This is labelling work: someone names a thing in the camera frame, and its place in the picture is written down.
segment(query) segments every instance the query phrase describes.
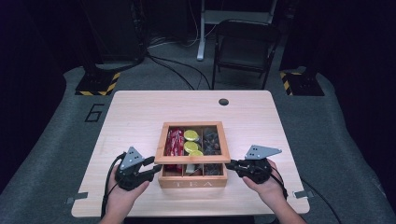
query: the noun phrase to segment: black chair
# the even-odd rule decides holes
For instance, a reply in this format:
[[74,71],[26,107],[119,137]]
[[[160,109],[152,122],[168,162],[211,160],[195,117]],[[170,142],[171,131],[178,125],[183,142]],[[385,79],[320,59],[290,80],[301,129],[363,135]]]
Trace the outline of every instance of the black chair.
[[212,90],[215,89],[216,68],[221,67],[265,75],[262,90],[268,78],[271,63],[281,33],[272,24],[226,20],[217,26]]

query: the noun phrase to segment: wooden box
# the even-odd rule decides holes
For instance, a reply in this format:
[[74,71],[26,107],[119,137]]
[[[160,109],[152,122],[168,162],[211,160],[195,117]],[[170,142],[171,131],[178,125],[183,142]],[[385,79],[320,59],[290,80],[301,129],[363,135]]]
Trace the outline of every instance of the wooden box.
[[[170,132],[183,132],[183,155],[171,156]],[[197,133],[198,140],[184,137],[184,133]],[[203,155],[186,150],[191,142],[196,143]],[[224,129],[220,121],[165,122],[155,155],[156,164],[163,164],[159,183],[163,189],[176,188],[224,188],[227,184],[227,169],[224,163],[231,161]]]

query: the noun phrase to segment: yellow disc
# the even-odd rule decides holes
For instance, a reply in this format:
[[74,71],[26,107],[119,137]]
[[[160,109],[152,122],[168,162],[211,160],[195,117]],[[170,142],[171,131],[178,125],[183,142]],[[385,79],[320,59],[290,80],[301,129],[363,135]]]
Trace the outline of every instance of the yellow disc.
[[184,138],[187,141],[196,141],[199,139],[199,135],[194,130],[187,130],[186,132],[184,132]]
[[184,143],[184,150],[186,150],[188,153],[191,153],[192,151],[199,151],[198,145],[190,141]]
[[204,153],[202,153],[202,151],[195,150],[190,152],[189,156],[204,156]]

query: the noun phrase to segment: yellow black caution tape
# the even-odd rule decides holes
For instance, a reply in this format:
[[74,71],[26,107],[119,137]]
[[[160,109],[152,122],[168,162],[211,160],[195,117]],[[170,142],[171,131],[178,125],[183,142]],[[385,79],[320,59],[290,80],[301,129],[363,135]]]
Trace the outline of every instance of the yellow black caution tape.
[[280,77],[282,78],[283,87],[285,88],[286,94],[287,95],[293,95],[293,92],[291,91],[288,79],[286,78],[286,73],[285,72],[280,72]]
[[114,75],[106,91],[76,91],[76,95],[109,95],[111,94],[111,92],[113,92],[114,88],[116,87],[119,77],[120,77],[120,73]]

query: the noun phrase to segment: red object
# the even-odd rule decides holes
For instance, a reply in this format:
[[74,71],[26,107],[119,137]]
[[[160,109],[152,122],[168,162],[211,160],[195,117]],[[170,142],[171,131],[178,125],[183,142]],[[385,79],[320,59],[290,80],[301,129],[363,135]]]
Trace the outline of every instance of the red object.
[[[168,132],[168,136],[166,137],[166,156],[183,156],[184,155],[184,131],[175,128],[170,129]],[[182,171],[181,164],[168,164],[166,165],[167,169],[177,169],[179,172]]]

